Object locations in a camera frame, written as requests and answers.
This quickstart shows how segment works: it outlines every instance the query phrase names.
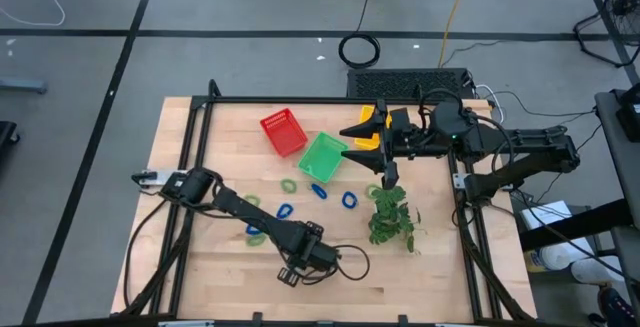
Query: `wooden tabletop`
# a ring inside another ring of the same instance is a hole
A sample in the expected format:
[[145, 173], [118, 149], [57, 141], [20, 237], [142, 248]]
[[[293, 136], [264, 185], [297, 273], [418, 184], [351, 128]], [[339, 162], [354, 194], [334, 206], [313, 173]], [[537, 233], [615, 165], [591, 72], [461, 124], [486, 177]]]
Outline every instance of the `wooden tabletop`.
[[[489, 115], [486, 101], [465, 101], [465, 104]], [[165, 99], [149, 169], [175, 169], [178, 165], [189, 105], [190, 98]], [[374, 246], [368, 241], [367, 226], [374, 203], [365, 198], [364, 191], [370, 183], [379, 184], [380, 175], [344, 159], [326, 186], [328, 199], [319, 199], [307, 190], [312, 178], [297, 168], [304, 149], [281, 158], [260, 127], [260, 119], [283, 108], [293, 112], [307, 133], [307, 146], [324, 131], [355, 149], [353, 140], [339, 136], [338, 131], [358, 122], [361, 106], [217, 103], [204, 166], [222, 174], [225, 184], [239, 196], [259, 196], [260, 207], [270, 213], [275, 214], [284, 202], [292, 204], [295, 210], [289, 218], [323, 226], [323, 242], [362, 247], [371, 258], [369, 275], [353, 282], [336, 274], [315, 286], [288, 287], [276, 279], [283, 262], [271, 243], [248, 247], [242, 222], [197, 216], [178, 317], [247, 320], [253, 312], [260, 311], [265, 320], [393, 322], [399, 314], [406, 314], [411, 322], [472, 322], [460, 236], [451, 223], [454, 201], [446, 158], [396, 160], [398, 185], [407, 191], [414, 219], [415, 210], [420, 211], [421, 227], [426, 230], [415, 233], [415, 246], [420, 253], [407, 252], [399, 238]], [[409, 108], [412, 121], [419, 123], [416, 107]], [[190, 163], [195, 158], [201, 123], [198, 121]], [[481, 161], [476, 164], [476, 171], [488, 172], [489, 164], [489, 158]], [[281, 190], [279, 182], [283, 178], [297, 182], [297, 193], [288, 195]], [[359, 204], [353, 210], [341, 204], [345, 191], [358, 196]], [[159, 197], [141, 195], [132, 227], [159, 201]], [[493, 203], [511, 209], [506, 193], [498, 192]], [[157, 267], [168, 210], [165, 207], [151, 219], [136, 240], [130, 298], [142, 289]], [[513, 217], [493, 209], [485, 209], [484, 215], [496, 274], [523, 309], [535, 315]], [[350, 250], [342, 253], [343, 268], [352, 275], [361, 274], [365, 266], [362, 256]], [[490, 316], [485, 282], [476, 271], [483, 312]], [[170, 291], [172, 280], [173, 271], [165, 281], [165, 291]], [[161, 311], [167, 310], [169, 294], [164, 293]], [[123, 307], [121, 276], [112, 310], [120, 311]]]

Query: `white cable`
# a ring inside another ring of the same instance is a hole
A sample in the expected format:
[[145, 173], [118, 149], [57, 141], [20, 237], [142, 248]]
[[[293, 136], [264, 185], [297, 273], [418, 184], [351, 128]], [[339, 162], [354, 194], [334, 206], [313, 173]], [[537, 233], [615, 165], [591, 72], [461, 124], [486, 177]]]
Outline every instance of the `white cable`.
[[58, 26], [61, 26], [64, 23], [64, 20], [67, 18], [67, 15], [64, 13], [64, 8], [62, 8], [62, 6], [58, 2], [58, 0], [53, 0], [53, 2], [55, 2], [56, 6], [58, 6], [58, 9], [60, 10], [60, 13], [62, 14], [62, 17], [60, 18], [60, 22], [58, 22], [58, 23], [24, 21], [24, 20], [21, 20], [20, 18], [12, 16], [11, 14], [9, 14], [9, 12], [5, 11], [2, 7], [0, 7], [0, 12], [2, 12], [5, 16], [9, 17], [10, 19], [12, 19], [12, 20], [14, 20], [14, 21], [16, 21], [18, 23], [26, 24], [28, 26], [58, 27]]
[[504, 113], [502, 112], [502, 107], [500, 106], [500, 102], [498, 101], [498, 98], [496, 97], [496, 95], [493, 93], [493, 90], [491, 89], [491, 87], [487, 85], [476, 85], [476, 88], [478, 87], [486, 88], [487, 91], [489, 91], [489, 93], [491, 94], [491, 97], [496, 103], [496, 108], [498, 109], [498, 112], [500, 112], [500, 123], [504, 122]]

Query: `yellow cable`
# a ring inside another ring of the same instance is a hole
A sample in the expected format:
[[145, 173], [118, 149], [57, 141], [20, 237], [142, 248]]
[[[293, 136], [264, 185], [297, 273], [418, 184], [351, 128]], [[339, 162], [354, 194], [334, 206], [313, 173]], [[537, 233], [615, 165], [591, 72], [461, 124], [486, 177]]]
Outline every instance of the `yellow cable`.
[[451, 13], [449, 14], [449, 20], [447, 21], [447, 27], [444, 29], [444, 37], [442, 38], [442, 48], [440, 49], [440, 59], [438, 59], [438, 68], [442, 68], [442, 59], [444, 58], [444, 52], [447, 49], [447, 36], [449, 35], [449, 27], [451, 26], [451, 21], [453, 21], [453, 15], [456, 14], [456, 8], [458, 8], [458, 2], [460, 2], [460, 0], [456, 0], [453, 3], [453, 8], [451, 9]]

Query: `artificial plant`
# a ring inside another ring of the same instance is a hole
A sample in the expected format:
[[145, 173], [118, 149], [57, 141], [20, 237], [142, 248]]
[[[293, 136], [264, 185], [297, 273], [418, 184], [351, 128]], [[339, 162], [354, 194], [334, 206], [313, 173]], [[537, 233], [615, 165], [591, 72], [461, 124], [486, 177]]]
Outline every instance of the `artificial plant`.
[[408, 203], [402, 202], [406, 195], [407, 193], [400, 186], [390, 190], [376, 188], [371, 192], [371, 196], [375, 199], [376, 212], [369, 221], [369, 230], [371, 230], [369, 242], [379, 245], [397, 234], [402, 234], [403, 240], [407, 243], [407, 250], [411, 253], [415, 251], [414, 224], [422, 221], [420, 212], [416, 210], [418, 222], [411, 222]]

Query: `blue ring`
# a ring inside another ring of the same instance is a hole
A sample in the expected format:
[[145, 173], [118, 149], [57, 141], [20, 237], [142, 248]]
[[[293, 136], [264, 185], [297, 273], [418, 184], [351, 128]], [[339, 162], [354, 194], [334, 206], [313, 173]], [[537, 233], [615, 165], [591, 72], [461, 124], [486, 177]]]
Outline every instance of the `blue ring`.
[[[352, 204], [347, 204], [347, 197], [351, 197], [353, 199]], [[348, 209], [352, 209], [357, 204], [358, 204], [358, 199], [356, 198], [356, 195], [354, 195], [352, 192], [349, 192], [349, 191], [344, 193], [344, 195], [342, 196], [342, 205], [343, 206], [345, 206]]]
[[293, 213], [293, 206], [288, 203], [283, 203], [282, 206], [278, 209], [278, 213], [276, 213], [276, 217], [278, 219], [285, 219], [289, 217]]
[[253, 227], [252, 225], [247, 225], [247, 234], [249, 236], [257, 236], [262, 233], [259, 229]]
[[315, 183], [312, 183], [311, 189], [313, 190], [313, 192], [315, 192], [318, 195], [318, 197], [322, 199], [327, 199], [327, 192], [324, 189], [322, 189], [322, 187], [318, 186]]

